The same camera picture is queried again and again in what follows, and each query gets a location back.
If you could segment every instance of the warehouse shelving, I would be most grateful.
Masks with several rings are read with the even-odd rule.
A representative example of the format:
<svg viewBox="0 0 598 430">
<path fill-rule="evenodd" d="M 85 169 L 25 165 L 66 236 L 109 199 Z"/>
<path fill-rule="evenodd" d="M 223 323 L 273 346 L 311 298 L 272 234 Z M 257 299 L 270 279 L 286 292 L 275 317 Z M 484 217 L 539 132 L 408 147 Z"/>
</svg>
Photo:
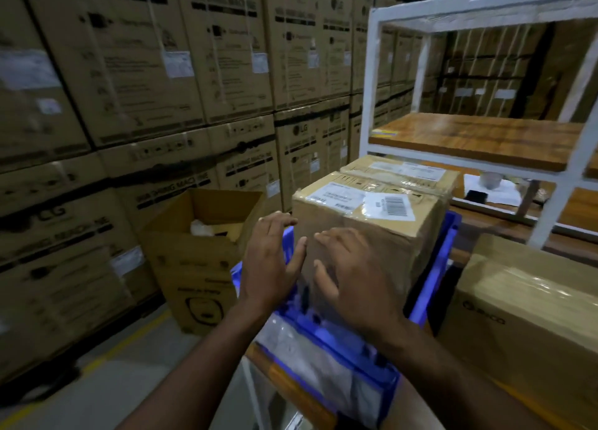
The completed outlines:
<svg viewBox="0 0 598 430">
<path fill-rule="evenodd" d="M 368 153 L 393 154 L 414 160 L 451 164 L 466 168 L 498 172 L 531 180 L 546 180 L 556 184 L 541 216 L 535 223 L 528 244 L 541 248 L 547 241 L 567 201 L 576 187 L 598 191 L 598 181 L 584 177 L 598 145 L 598 104 L 594 104 L 587 123 L 579 133 L 564 170 L 550 172 L 541 169 L 515 167 L 478 159 L 441 155 L 414 149 L 396 148 L 370 143 L 377 88 L 380 32 L 383 24 L 423 33 L 411 112 L 419 112 L 423 81 L 430 53 L 431 34 L 481 27 L 516 26 L 529 23 L 597 18 L 598 0 L 425 0 L 402 3 L 392 7 L 372 8 L 368 24 L 365 81 L 363 88 L 363 117 L 359 155 Z M 598 61 L 598 32 L 579 68 L 571 91 L 558 121 L 571 119 L 589 82 L 591 71 Z M 522 207 L 518 214 L 527 208 Z"/>
</svg>

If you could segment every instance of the barcode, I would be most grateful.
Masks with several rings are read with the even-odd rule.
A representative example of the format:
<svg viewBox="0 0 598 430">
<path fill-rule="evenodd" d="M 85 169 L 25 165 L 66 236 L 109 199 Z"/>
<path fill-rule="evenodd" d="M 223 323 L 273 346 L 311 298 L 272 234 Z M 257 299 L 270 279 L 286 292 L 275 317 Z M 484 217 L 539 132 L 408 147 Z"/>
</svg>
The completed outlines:
<svg viewBox="0 0 598 430">
<path fill-rule="evenodd" d="M 405 202 L 400 197 L 385 197 L 386 212 L 390 216 L 407 216 Z"/>
<path fill-rule="evenodd" d="M 347 211 L 353 211 L 353 209 L 350 206 L 341 205 L 340 203 L 335 203 L 334 206 L 338 206 L 339 208 L 342 208 Z"/>
</svg>

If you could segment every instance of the blue plastic crate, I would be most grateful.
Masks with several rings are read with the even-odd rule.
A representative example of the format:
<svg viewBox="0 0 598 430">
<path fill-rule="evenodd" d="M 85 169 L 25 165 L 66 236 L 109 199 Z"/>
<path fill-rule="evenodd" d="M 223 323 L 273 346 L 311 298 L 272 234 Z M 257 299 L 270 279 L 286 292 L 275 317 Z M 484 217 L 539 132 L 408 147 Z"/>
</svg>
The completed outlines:
<svg viewBox="0 0 598 430">
<path fill-rule="evenodd" d="M 437 243 L 432 251 L 430 262 L 425 268 L 423 275 L 415 284 L 412 293 L 413 296 L 410 296 L 415 303 L 408 312 L 409 320 L 420 326 L 423 326 L 427 320 L 428 305 L 444 275 L 449 253 L 460 222 L 461 216 L 459 214 L 451 211 L 447 212 L 439 232 Z M 292 257 L 293 247 L 293 230 L 290 227 L 285 230 L 283 236 L 283 250 L 286 262 Z M 237 290 L 240 285 L 241 269 L 242 264 L 239 263 L 231 270 L 233 283 L 237 287 Z M 373 347 L 366 344 L 360 336 L 345 328 L 321 321 L 311 310 L 303 313 L 300 306 L 296 305 L 295 302 L 296 299 L 291 294 L 287 304 L 281 306 L 276 311 L 276 314 L 283 318 L 298 334 L 306 337 L 314 345 L 331 354 L 339 364 L 379 391 L 381 400 L 377 425 L 380 425 L 388 414 L 400 373 L 394 366 L 378 355 Z M 323 397 L 322 394 L 303 381 L 299 375 L 295 374 L 289 367 L 280 362 L 279 359 L 274 356 L 273 358 L 277 364 L 298 381 L 311 395 L 331 411 L 337 411 L 335 405 L 330 400 Z"/>
</svg>

